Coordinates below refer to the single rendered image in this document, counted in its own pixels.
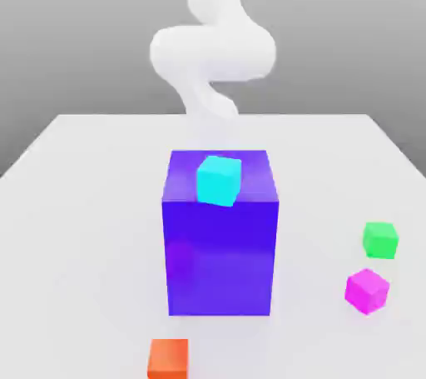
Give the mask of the small green cube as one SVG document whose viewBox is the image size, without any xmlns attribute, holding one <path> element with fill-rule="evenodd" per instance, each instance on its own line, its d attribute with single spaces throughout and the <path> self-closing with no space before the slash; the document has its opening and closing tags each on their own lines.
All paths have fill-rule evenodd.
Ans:
<svg viewBox="0 0 426 379">
<path fill-rule="evenodd" d="M 363 233 L 363 247 L 367 257 L 394 259 L 399 235 L 390 222 L 367 222 Z"/>
</svg>

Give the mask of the large purple box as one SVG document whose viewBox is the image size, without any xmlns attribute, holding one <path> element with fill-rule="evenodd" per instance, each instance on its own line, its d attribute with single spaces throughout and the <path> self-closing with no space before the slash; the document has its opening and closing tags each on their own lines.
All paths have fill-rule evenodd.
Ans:
<svg viewBox="0 0 426 379">
<path fill-rule="evenodd" d="M 172 316 L 267 316 L 274 275 L 279 197 L 264 150 L 223 151 L 242 161 L 231 207 L 196 199 L 196 170 L 210 152 L 174 150 L 162 222 Z"/>
</svg>

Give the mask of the small orange cube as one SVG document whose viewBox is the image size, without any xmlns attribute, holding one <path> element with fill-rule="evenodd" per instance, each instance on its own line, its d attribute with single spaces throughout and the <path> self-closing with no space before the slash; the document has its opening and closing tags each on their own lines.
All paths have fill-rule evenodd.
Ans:
<svg viewBox="0 0 426 379">
<path fill-rule="evenodd" d="M 148 379 L 188 379 L 187 339 L 153 339 L 147 365 Z"/>
</svg>

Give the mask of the small magenta cube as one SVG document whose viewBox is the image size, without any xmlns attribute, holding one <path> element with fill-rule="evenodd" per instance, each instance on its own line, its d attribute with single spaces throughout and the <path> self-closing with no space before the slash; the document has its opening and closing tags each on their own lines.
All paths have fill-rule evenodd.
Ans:
<svg viewBox="0 0 426 379">
<path fill-rule="evenodd" d="M 390 283 L 365 268 L 348 277 L 344 299 L 364 315 L 376 312 L 386 304 Z"/>
</svg>

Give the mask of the small cyan cube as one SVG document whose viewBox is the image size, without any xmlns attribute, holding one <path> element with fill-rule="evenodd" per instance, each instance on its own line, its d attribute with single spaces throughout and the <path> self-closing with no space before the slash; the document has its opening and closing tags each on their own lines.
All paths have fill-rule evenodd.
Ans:
<svg viewBox="0 0 426 379">
<path fill-rule="evenodd" d="M 240 193 L 242 161 L 209 155 L 196 170 L 197 201 L 232 207 Z"/>
</svg>

